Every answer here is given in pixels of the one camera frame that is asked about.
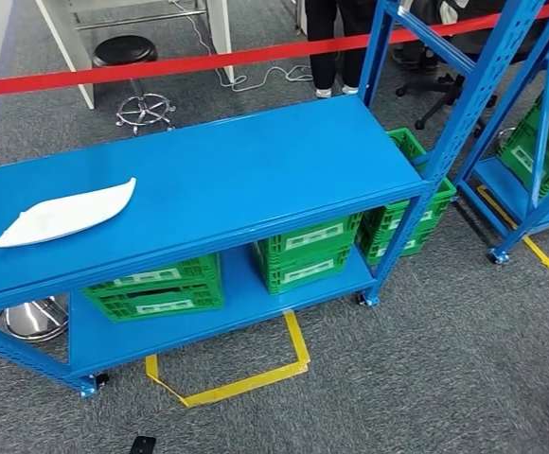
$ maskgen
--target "white sneaker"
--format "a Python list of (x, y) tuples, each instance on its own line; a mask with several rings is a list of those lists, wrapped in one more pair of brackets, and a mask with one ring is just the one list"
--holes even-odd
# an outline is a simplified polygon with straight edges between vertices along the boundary
[(342, 93), (345, 95), (355, 95), (359, 92), (358, 88), (355, 87), (349, 87), (348, 85), (345, 85), (342, 87)]
[(326, 88), (324, 90), (318, 88), (316, 95), (317, 95), (317, 97), (321, 98), (321, 99), (327, 99), (328, 97), (331, 97), (331, 88)]

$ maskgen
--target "red rope barrier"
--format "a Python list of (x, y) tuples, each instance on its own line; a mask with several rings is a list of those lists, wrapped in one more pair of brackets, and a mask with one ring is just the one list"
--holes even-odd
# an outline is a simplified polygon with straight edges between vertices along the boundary
[[(549, 5), (542, 7), (537, 15), (538, 19), (547, 17), (549, 17)], [(475, 19), (468, 19), (457, 24), (432, 26), (432, 29), (441, 36), (458, 35), (469, 31), (494, 28), (499, 18), (500, 14), (491, 14)], [(410, 31), (401, 29), (394, 30), (390, 42), (392, 44), (398, 44), (414, 41), (416, 39)], [(240, 50), (229, 54), (184, 57), (181, 59), (129, 64), (108, 68), (94, 68), (76, 72), (63, 71), (58, 73), (3, 78), (0, 79), (0, 95), (63, 88), (84, 83), (153, 78), (167, 74), (205, 71), (224, 66), (257, 63), (260, 61), (292, 59), (313, 54), (366, 47), (368, 41), (369, 35), (359, 35), (310, 43), (277, 44), (259, 49)]]

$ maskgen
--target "black pants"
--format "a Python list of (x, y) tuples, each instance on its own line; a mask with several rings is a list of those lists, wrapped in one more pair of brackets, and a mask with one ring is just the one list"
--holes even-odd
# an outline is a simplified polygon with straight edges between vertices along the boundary
[[(306, 0), (308, 40), (327, 40), (333, 37), (333, 24), (339, 8), (345, 36), (361, 35), (371, 31), (375, 0)], [(315, 85), (321, 90), (331, 88), (335, 80), (335, 55), (310, 56), (310, 67)], [(347, 50), (344, 53), (343, 80), (350, 87), (358, 87), (361, 70), (365, 58), (364, 49)]]

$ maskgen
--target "lower shelf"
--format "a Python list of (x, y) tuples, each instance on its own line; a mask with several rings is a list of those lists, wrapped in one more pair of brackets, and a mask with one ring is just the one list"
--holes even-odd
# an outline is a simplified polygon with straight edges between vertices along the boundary
[(281, 295), (268, 293), (250, 245), (222, 254), (225, 306), (186, 315), (112, 323), (80, 293), (70, 300), (71, 375), (89, 375), (153, 353), (206, 339), (373, 285), (356, 247), (343, 272)]
[[(479, 162), (475, 167), (475, 176), (485, 184), (494, 198), (517, 223), (522, 222), (527, 213), (529, 192), (497, 157)], [(549, 213), (530, 232), (537, 233), (546, 229), (549, 229)]]

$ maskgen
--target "yellow floor tape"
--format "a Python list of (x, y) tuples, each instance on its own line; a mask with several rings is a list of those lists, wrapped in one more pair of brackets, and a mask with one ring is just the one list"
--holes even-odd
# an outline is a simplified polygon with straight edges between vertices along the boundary
[[(510, 224), (512, 228), (516, 229), (516, 224), (512, 220), (508, 214), (507, 214), (505, 211), (503, 210), (501, 206), (500, 206), (497, 201), (494, 200), (493, 197), (490, 196), (488, 192), (487, 192), (487, 188), (482, 184), (481, 186), (477, 187), (477, 192), (485, 199), (487, 203), (491, 206), (494, 210), (497, 211), (500, 216), (501, 216), (503, 220)], [(526, 235), (523, 236), (523, 241), (525, 241), (531, 250), (532, 250), (535, 255), (537, 255), (540, 260), (544, 263), (544, 265), (549, 268), (549, 256), (546, 255), (544, 251), (542, 251), (541, 248), (535, 244), (532, 239), (531, 239), (530, 236)]]
[(297, 323), (297, 319), (291, 310), (285, 312), (283, 315), (287, 322), (287, 329), (292, 339), (292, 344), (297, 355), (296, 362), (279, 367), (272, 371), (265, 372), (263, 374), (250, 376), (249, 378), (244, 378), (243, 380), (235, 381), (219, 388), (213, 388), (213, 390), (186, 397), (176, 393), (172, 387), (159, 379), (159, 364), (157, 360), (157, 355), (151, 355), (145, 359), (146, 375), (157, 385), (163, 386), (169, 393), (175, 395), (185, 407), (191, 408), (197, 407), (198, 405), (211, 404), (219, 400), (231, 397), (233, 395), (247, 393), (256, 388), (261, 388), (262, 386), (270, 385), (277, 381), (302, 374), (307, 371), (308, 364), (310, 362), (310, 357), (308, 354), (308, 349), (306, 348), (306, 344), (304, 342), (304, 338), (302, 336), (302, 331), (300, 331), (299, 325)]

